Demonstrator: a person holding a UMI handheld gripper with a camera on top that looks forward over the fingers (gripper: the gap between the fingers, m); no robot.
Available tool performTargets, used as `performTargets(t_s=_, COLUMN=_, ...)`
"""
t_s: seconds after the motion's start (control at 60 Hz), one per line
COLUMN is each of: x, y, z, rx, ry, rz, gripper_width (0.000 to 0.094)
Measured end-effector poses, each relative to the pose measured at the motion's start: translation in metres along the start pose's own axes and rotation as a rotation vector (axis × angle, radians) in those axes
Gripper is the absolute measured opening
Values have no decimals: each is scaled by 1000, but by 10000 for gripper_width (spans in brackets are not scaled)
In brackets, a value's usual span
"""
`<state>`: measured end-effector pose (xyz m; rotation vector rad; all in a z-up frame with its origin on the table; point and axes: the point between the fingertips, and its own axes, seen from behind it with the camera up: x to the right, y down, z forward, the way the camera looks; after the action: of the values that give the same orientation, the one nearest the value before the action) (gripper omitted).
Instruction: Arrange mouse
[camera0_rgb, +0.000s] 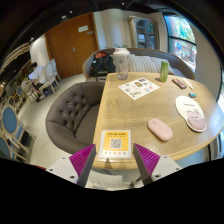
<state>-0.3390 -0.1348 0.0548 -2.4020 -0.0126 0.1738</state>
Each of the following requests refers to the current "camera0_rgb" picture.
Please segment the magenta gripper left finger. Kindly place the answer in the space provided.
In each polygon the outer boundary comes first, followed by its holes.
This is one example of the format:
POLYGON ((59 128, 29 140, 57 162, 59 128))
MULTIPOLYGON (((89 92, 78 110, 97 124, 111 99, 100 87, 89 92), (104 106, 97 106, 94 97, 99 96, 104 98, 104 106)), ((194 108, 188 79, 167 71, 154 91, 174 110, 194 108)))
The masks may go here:
POLYGON ((96 145, 92 144, 69 157, 78 174, 77 185, 84 187, 87 183, 92 164, 96 156, 96 145))

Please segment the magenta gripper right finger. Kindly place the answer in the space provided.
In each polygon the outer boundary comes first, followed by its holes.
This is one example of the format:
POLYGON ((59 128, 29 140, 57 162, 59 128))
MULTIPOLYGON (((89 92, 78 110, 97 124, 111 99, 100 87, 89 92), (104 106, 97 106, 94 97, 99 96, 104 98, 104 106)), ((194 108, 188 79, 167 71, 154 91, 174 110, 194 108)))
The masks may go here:
POLYGON ((160 156, 139 144, 133 145, 133 155, 137 162, 143 184, 150 184, 152 182, 152 173, 160 156))

